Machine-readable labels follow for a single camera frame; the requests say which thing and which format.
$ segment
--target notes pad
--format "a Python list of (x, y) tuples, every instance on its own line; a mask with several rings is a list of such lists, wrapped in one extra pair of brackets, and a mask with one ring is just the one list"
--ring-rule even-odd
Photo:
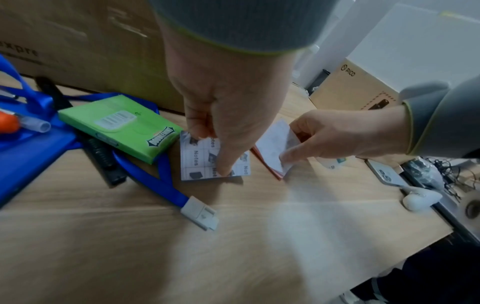
[(279, 156), (283, 151), (299, 144), (300, 140), (290, 129), (290, 126), (285, 120), (280, 119), (265, 131), (252, 151), (273, 175), (281, 180), (293, 165), (283, 165)]
[[(220, 151), (218, 138), (196, 140), (190, 133), (180, 133), (181, 180), (222, 177), (217, 173), (216, 161)], [(246, 151), (232, 167), (230, 176), (250, 175), (250, 151)]]

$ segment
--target desk surface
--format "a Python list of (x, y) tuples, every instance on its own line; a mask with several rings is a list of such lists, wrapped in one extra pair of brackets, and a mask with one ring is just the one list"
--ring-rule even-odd
[[(314, 108), (292, 85), (278, 117)], [(304, 161), (277, 181), (253, 157), (251, 176), (180, 182), (179, 153), (174, 185), (218, 211), (216, 231), (130, 179), (108, 189), (68, 151), (0, 212), (0, 301), (323, 303), (451, 232), (358, 159), (337, 171)]]

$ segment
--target printed logo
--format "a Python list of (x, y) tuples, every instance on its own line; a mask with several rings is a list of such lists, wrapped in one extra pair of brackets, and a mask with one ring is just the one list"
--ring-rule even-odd
[(152, 139), (147, 140), (149, 147), (158, 147), (159, 144), (167, 138), (171, 133), (175, 133), (175, 130), (172, 127), (165, 127), (163, 131), (157, 133)]

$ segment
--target gray sleeve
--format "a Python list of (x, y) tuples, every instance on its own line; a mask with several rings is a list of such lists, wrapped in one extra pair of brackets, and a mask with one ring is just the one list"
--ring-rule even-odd
[(253, 53), (307, 47), (337, 0), (149, 0), (173, 26), (213, 44)]
[(480, 157), (480, 76), (451, 90), (439, 87), (426, 94), (400, 97), (410, 112), (409, 154)]

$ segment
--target orange object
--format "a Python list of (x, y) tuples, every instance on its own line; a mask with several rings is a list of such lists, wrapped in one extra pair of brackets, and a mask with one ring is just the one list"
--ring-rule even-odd
[(0, 134), (15, 133), (20, 129), (20, 121), (17, 116), (0, 111)]

